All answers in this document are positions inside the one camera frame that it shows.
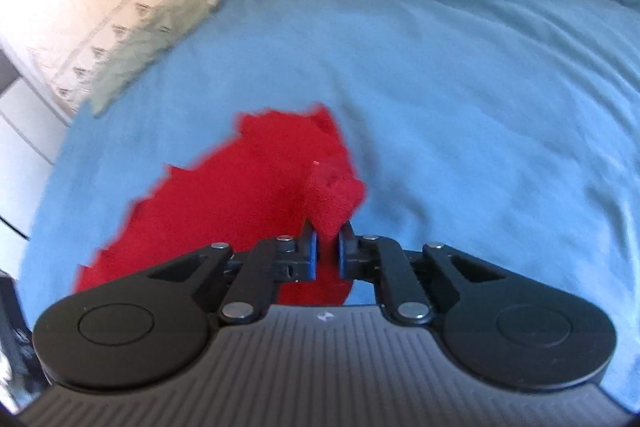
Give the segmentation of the red knit garment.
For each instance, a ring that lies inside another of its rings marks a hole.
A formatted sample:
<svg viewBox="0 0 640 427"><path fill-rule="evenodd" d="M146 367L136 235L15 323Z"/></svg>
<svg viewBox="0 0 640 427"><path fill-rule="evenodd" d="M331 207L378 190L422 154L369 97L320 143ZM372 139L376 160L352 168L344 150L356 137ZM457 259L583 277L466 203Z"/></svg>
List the red knit garment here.
<svg viewBox="0 0 640 427"><path fill-rule="evenodd" d="M189 168L167 168L111 243L78 265L74 288L86 291L216 242L249 251L262 239L296 236L310 222L320 242L317 277L285 284L279 303L339 306L352 284L338 275L334 248L364 196L326 106L243 114L234 138Z"/></svg>

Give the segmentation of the blue bed sheet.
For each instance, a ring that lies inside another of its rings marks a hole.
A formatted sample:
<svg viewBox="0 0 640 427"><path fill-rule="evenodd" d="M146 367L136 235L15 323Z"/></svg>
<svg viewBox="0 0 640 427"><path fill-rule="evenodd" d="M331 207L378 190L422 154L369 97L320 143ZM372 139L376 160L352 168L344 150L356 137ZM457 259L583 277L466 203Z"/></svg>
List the blue bed sheet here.
<svg viewBox="0 0 640 427"><path fill-rule="evenodd" d="M166 166L236 115L314 103L367 184L357 231L597 303L618 332L603 387L638 409L639 0L222 0L104 115L78 112L21 266L27 321Z"/></svg>

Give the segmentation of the white wardrobe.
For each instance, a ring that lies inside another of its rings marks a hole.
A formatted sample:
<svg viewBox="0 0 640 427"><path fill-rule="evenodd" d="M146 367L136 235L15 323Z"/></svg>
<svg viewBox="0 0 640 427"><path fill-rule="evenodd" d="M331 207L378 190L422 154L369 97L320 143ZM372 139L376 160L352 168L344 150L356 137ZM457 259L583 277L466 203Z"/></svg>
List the white wardrobe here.
<svg viewBox="0 0 640 427"><path fill-rule="evenodd" d="M68 122L6 55L0 118L1 270L17 279Z"/></svg>

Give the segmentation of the green pillow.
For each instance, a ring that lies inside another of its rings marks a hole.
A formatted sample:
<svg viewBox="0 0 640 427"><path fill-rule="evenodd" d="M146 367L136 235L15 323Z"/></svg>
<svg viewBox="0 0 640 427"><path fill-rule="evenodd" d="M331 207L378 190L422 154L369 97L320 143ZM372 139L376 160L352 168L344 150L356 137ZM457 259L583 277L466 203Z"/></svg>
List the green pillow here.
<svg viewBox="0 0 640 427"><path fill-rule="evenodd" d="M91 77L89 103L101 116L137 77L189 35L216 9L219 0L165 0L114 47Z"/></svg>

